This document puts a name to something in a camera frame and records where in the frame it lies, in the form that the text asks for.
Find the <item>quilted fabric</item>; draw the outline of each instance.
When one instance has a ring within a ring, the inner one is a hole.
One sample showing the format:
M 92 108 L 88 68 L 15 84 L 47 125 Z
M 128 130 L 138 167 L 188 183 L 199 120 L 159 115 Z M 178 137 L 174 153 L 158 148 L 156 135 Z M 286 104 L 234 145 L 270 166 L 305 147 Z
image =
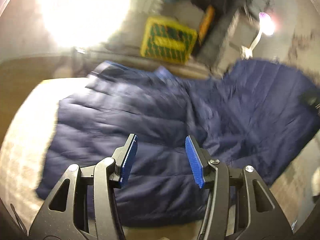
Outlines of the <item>quilted fabric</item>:
M 112 62 L 100 64 L 89 78 L 85 89 L 60 101 L 36 192 L 45 199 L 69 165 L 94 165 L 135 133 L 136 161 L 128 184 L 116 191 L 126 226 L 203 217 L 207 191 L 194 182 L 184 149 L 187 135 L 233 167 L 252 165 L 271 185 L 320 127 L 320 118 L 298 99 L 316 89 L 313 83 L 296 69 L 267 61 L 239 61 L 218 81 Z

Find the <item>light fixture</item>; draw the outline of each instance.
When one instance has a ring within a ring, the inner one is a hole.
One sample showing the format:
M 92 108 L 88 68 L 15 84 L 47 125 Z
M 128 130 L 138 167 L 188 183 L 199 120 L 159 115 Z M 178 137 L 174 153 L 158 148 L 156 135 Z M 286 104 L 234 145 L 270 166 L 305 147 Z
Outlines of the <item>light fixture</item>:
M 258 42 L 261 39 L 262 33 L 265 35 L 272 35 L 275 31 L 275 24 L 272 22 L 270 15 L 268 15 L 265 12 L 259 13 L 259 22 L 260 22 L 260 28 L 258 35 L 253 40 L 253 42 L 250 45 L 250 48 L 247 48 L 245 46 L 241 46 L 241 58 L 249 59 L 252 57 L 252 51 L 257 46 Z
M 130 0 L 40 0 L 44 26 L 60 47 L 106 42 L 121 26 Z

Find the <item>yellow and green box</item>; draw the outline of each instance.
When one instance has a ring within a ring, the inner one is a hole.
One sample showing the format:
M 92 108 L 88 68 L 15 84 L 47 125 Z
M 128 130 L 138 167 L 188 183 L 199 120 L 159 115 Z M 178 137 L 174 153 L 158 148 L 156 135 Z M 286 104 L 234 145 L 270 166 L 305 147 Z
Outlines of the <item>yellow and green box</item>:
M 140 53 L 143 57 L 172 63 L 185 63 L 197 39 L 197 31 L 177 21 L 163 17 L 149 17 Z

